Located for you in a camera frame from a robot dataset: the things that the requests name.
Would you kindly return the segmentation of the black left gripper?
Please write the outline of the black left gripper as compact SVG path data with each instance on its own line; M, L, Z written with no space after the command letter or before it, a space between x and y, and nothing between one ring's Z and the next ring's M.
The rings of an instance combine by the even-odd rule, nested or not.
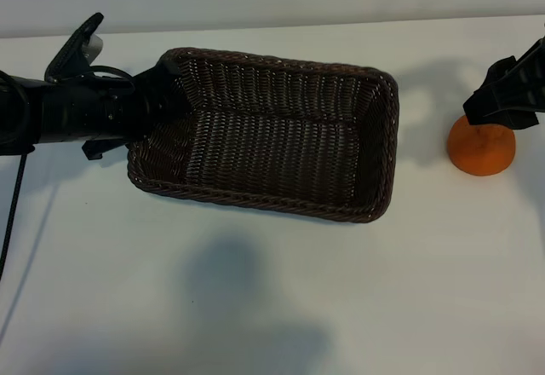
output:
M138 89L130 75L59 80L41 91L40 142L85 141L85 155L93 160L104 153L103 141L145 141L191 112L184 91L167 91L179 76L176 64L159 61L138 75Z

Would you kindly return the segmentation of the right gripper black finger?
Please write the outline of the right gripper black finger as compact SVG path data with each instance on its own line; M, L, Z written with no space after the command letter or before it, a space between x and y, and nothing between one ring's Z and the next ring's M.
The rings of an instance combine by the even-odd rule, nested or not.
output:
M464 102L470 124L508 124L507 112L544 112L544 40L520 58L491 65L482 85Z
M507 112L507 127L511 130L525 130L539 125L535 112Z

